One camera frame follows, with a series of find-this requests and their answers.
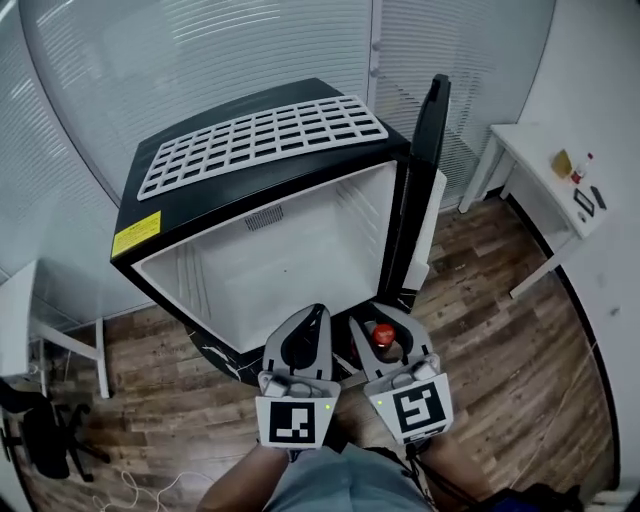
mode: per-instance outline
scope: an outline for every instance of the yellow sticker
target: yellow sticker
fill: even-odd
[[[111,257],[131,249],[134,245],[144,242],[147,238],[160,233],[160,212],[139,220],[128,228],[116,233],[113,237]]]

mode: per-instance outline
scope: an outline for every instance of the gray shirt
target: gray shirt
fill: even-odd
[[[323,447],[302,452],[282,475],[268,512],[431,511],[403,468],[352,444],[341,454]]]

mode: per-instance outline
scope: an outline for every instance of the person's arm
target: person's arm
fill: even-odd
[[[483,473],[482,468],[450,434],[433,437],[431,446],[420,454],[420,460],[478,501],[493,494],[489,479]],[[454,512],[465,508],[463,504],[445,493],[429,478],[427,478],[427,483],[441,512]]]
[[[197,512],[261,512],[288,464],[286,450],[256,446],[209,488]]]

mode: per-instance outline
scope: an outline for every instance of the black chair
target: black chair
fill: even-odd
[[[40,393],[17,391],[0,379],[0,407],[12,414],[28,411],[19,424],[20,436],[11,437],[0,429],[7,458],[15,446],[24,446],[27,461],[48,478],[64,479],[69,476],[67,452],[71,455],[78,473],[85,482],[93,482],[93,476],[82,469],[78,451],[87,453],[109,464],[106,453],[90,448],[76,440],[76,431],[82,423],[82,415],[89,414],[88,405],[81,404],[71,414],[67,424],[63,413],[69,413],[67,405],[53,406]]]

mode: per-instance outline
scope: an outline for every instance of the white plastic grid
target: white plastic grid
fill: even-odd
[[[162,144],[138,200],[252,165],[388,136],[357,96],[264,110]]]

